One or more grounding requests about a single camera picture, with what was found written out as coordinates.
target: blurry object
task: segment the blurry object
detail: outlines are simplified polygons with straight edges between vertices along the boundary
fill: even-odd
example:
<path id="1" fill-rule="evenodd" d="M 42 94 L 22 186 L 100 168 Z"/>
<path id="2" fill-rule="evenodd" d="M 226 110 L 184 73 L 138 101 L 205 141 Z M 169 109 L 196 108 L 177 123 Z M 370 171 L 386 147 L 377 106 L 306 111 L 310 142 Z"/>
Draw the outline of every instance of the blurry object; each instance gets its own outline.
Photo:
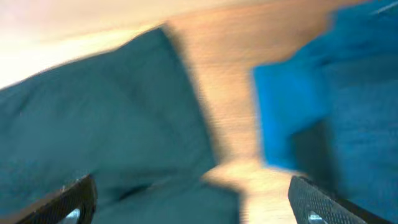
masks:
<path id="1" fill-rule="evenodd" d="M 96 208 L 94 180 L 87 175 L 67 188 L 48 195 L 19 213 L 1 220 L 3 224 L 89 224 Z"/>
<path id="2" fill-rule="evenodd" d="M 390 223 L 347 200 L 326 193 L 304 177 L 293 176 L 289 201 L 298 224 Z"/>
<path id="3" fill-rule="evenodd" d="M 3 89 L 0 115 L 0 215 L 91 174 L 96 224 L 239 221 L 237 193 L 201 179 L 216 160 L 165 27 Z"/>
<path id="4" fill-rule="evenodd" d="M 301 170 L 390 222 L 398 222 L 394 2 L 340 9 L 333 28 L 288 61 L 254 69 L 267 162 Z M 384 7 L 389 9 L 372 14 Z M 315 127 L 320 123 L 327 124 L 326 138 Z M 318 143 L 323 138 L 325 146 Z M 331 172 L 321 180 L 316 172 L 324 166 Z"/>

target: light wall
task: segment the light wall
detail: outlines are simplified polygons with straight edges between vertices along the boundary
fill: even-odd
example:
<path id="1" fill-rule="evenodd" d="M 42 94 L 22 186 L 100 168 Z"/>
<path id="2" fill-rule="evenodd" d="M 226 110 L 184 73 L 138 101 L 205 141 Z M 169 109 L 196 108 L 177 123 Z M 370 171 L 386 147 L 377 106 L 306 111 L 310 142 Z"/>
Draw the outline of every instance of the light wall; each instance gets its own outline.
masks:
<path id="1" fill-rule="evenodd" d="M 0 43 L 9 47 L 256 1 L 261 0 L 0 0 Z"/>

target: teal fabric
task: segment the teal fabric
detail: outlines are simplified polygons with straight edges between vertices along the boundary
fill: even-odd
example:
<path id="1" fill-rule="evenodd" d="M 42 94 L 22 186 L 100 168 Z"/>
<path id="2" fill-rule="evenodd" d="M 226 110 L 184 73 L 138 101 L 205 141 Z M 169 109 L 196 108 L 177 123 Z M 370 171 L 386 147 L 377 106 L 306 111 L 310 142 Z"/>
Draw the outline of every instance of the teal fabric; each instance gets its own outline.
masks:
<path id="1" fill-rule="evenodd" d="M 0 215 L 92 174 L 93 223 L 237 223 L 187 73 L 162 29 L 0 91 Z"/>

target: wooden surface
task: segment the wooden surface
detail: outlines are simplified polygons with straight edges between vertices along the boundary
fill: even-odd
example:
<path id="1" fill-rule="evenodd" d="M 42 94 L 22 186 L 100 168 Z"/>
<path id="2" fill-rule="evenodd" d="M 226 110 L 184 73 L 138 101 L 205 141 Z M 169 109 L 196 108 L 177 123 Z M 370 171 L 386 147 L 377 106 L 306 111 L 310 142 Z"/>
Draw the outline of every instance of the wooden surface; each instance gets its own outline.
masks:
<path id="1" fill-rule="evenodd" d="M 358 1 L 278 0 L 168 20 L 218 143 L 221 164 L 205 178 L 242 192 L 243 223 L 295 223 L 287 200 L 291 173 L 265 169 L 261 160 L 252 67 L 287 59 L 325 30 L 330 11 Z M 113 49 L 159 22 L 3 50 L 0 85 Z"/>

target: blue fabric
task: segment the blue fabric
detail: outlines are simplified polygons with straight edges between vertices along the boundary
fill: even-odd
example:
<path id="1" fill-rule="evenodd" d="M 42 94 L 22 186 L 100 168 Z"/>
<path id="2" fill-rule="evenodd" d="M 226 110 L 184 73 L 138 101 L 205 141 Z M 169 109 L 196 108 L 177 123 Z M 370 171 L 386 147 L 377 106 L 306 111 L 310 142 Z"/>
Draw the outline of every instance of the blue fabric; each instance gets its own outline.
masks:
<path id="1" fill-rule="evenodd" d="M 316 141 L 296 143 L 325 121 L 335 190 L 398 223 L 398 11 L 374 13 L 394 2 L 340 9 L 331 30 L 288 61 L 254 68 L 254 81 L 269 165 L 308 171 L 297 154 Z"/>

